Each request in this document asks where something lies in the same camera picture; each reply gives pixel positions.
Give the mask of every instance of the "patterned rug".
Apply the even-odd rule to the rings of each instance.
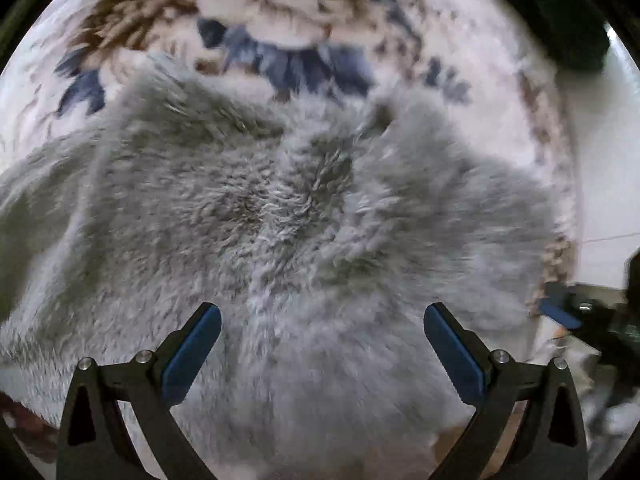
[[[472,149],[556,197],[531,304],[543,282],[570,277],[577,217],[556,68],[503,0],[55,0],[0,78],[0,171],[109,107],[157,51],[279,102],[364,102],[399,79],[427,88]]]

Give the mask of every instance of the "metal screw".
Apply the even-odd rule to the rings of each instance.
[[[566,370],[566,368],[569,366],[562,357],[556,357],[554,359],[554,365],[558,370]]]
[[[511,359],[511,356],[506,350],[494,350],[492,352],[492,355],[494,356],[495,361],[500,363],[501,365],[505,364],[509,361],[509,359]]]
[[[153,356],[154,353],[151,350],[141,350],[136,354],[136,362],[140,364],[148,363]]]
[[[91,365],[94,364],[94,360],[90,357],[83,357],[78,361],[78,368],[81,370],[88,370],[91,368]]]

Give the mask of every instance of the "floor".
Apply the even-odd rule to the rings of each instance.
[[[562,73],[578,182],[580,283],[624,288],[640,247],[640,70],[612,29],[604,72]]]

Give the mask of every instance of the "gray fluffy blanket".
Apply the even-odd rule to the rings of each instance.
[[[223,333],[174,409],[207,463],[327,468],[459,424],[424,308],[516,333],[545,193],[419,91],[257,104],[221,85],[157,59],[1,177],[0,389],[58,424],[80,357],[129,360],[209,300]]]

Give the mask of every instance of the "blue gripper pad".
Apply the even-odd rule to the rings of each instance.
[[[424,312],[424,334],[438,355],[462,402],[479,406],[486,392],[484,374],[434,304],[428,306]]]
[[[161,395],[168,406],[180,404],[222,330],[222,314],[212,304],[189,332],[162,373]]]
[[[538,310],[541,314],[560,323],[567,330],[577,330],[582,326],[582,322],[579,319],[560,308],[553,298],[544,298],[541,300],[538,304]]]

